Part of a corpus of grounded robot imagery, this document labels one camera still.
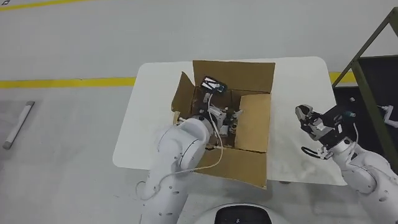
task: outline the green metal frame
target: green metal frame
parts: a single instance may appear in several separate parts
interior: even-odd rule
[[[395,149],[395,145],[392,142],[391,136],[384,124],[384,120],[380,115],[380,111],[377,107],[376,100],[372,94],[372,91],[366,81],[366,77],[362,71],[359,64],[360,59],[366,58],[387,58],[387,57],[398,57],[398,55],[385,55],[377,57],[362,57],[361,55],[368,49],[368,47],[373,43],[373,41],[378,37],[382,30],[388,25],[392,27],[392,30],[396,33],[398,37],[398,7],[392,9],[388,16],[381,22],[380,26],[376,29],[372,36],[366,41],[359,52],[350,61],[348,66],[343,70],[337,80],[333,83],[332,87],[336,87],[341,79],[346,75],[346,73],[352,69],[356,82],[358,84],[359,90],[362,94],[363,100],[365,102],[366,108],[368,109],[369,115],[372,119],[374,129],[376,130],[377,136],[381,142],[381,146],[386,154],[387,159],[391,163],[394,170],[398,170],[398,153]]]

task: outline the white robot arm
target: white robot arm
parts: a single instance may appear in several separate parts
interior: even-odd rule
[[[325,114],[313,111],[311,106],[296,107],[301,128],[323,147],[317,152],[302,147],[304,153],[319,159],[332,158],[341,169],[346,183],[359,195],[365,211],[376,223],[398,223],[398,176],[385,158],[367,151],[345,133],[347,116],[334,107]]]
[[[140,224],[176,224],[187,201],[187,180],[196,168],[213,128],[202,116],[171,126],[160,137],[157,160],[148,175]]]

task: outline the white table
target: white table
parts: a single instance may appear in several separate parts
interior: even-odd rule
[[[319,57],[242,60],[275,62],[267,178],[287,182],[346,185],[333,161],[316,160],[300,148],[316,150],[300,129],[295,107],[306,104],[325,112],[335,106],[326,63]],[[192,62],[146,63],[138,71],[124,116],[113,162],[118,167],[145,169],[155,156],[157,133],[172,124],[170,105],[181,71],[193,81]]]

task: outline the black cable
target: black cable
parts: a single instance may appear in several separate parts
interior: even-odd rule
[[[311,150],[311,149],[308,148],[308,147],[302,146],[302,147],[301,147],[301,150],[302,150],[304,153],[306,153],[308,156],[310,156],[310,157],[314,157],[314,158],[317,158],[317,159],[321,159],[321,157],[318,156],[318,153],[317,153],[316,151],[313,151],[313,150]]]

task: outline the open cardboard box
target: open cardboard box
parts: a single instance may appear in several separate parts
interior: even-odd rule
[[[200,88],[205,76],[227,85],[228,91],[213,95],[211,103],[219,108],[229,106],[243,113],[238,119],[234,140],[223,140],[221,162],[199,173],[239,180],[266,187],[267,148],[271,115],[271,89],[275,63],[193,61],[195,85],[182,72],[172,102],[172,111],[189,118],[197,113],[197,104],[205,92]],[[206,151],[198,167],[210,166],[220,157],[220,149]]]

